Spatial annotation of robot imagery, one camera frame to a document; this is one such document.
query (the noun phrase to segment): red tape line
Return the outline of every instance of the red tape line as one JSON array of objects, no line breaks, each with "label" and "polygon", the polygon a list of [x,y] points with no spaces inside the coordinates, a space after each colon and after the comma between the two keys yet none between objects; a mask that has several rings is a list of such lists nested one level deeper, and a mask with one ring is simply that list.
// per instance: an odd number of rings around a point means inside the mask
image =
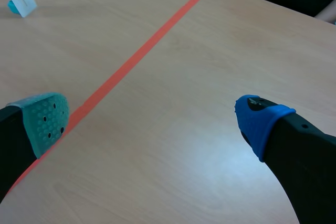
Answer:
[{"label": "red tape line", "polygon": [[[182,6],[152,37],[147,40],[142,47],[140,47],[135,54],[131,56],[111,77],[104,82],[84,103],[78,107],[70,116],[68,126],[62,136],[62,138],[72,131],[77,124],[85,118],[98,103],[145,57],[145,55],[165,36],[170,29],[200,0],[189,0],[184,6]],[[41,158],[35,160],[15,181],[14,185],[9,191],[11,191],[21,180],[23,180],[27,174],[37,166],[38,163],[45,158],[49,152],[55,148],[60,140],[56,142]]]}]

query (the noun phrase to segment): teal object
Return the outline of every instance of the teal object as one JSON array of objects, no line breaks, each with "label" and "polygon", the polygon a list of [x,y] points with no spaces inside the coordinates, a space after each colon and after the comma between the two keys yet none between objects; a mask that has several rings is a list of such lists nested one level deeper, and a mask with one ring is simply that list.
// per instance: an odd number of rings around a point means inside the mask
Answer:
[{"label": "teal object", "polygon": [[69,121],[68,101],[59,93],[38,94],[7,106],[21,108],[23,124],[37,158],[61,138]]},{"label": "teal object", "polygon": [[14,5],[13,1],[10,0],[8,2],[8,7],[12,11],[12,13],[20,14],[19,11],[17,10],[16,6]]}]

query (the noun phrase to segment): wooden table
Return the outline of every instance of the wooden table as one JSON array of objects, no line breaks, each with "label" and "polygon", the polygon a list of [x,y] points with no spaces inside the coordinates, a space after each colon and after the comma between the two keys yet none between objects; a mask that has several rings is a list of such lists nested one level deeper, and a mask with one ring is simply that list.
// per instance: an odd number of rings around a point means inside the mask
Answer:
[{"label": "wooden table", "polygon": [[[56,91],[75,111],[187,1],[3,7],[1,104]],[[258,94],[335,135],[335,41],[262,0],[200,0],[7,195],[1,223],[297,223],[233,107]]]}]

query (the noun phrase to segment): person's arm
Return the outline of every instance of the person's arm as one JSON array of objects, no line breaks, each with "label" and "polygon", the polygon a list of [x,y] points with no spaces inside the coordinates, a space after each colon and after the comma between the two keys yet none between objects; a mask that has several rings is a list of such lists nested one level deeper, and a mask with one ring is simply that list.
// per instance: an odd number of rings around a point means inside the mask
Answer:
[{"label": "person's arm", "polygon": [[336,21],[336,0],[333,0],[325,9],[316,15],[315,18],[334,23]]}]

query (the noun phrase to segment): table surface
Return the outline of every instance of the table surface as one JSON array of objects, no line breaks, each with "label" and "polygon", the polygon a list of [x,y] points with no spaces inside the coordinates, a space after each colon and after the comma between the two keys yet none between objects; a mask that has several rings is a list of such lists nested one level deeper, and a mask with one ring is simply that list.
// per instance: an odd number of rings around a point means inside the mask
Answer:
[{"label": "table surface", "polygon": [[[81,106],[188,0],[0,0],[0,102]],[[0,207],[1,223],[296,224],[237,127],[258,94],[336,134],[336,28],[263,0],[200,0]]]}]

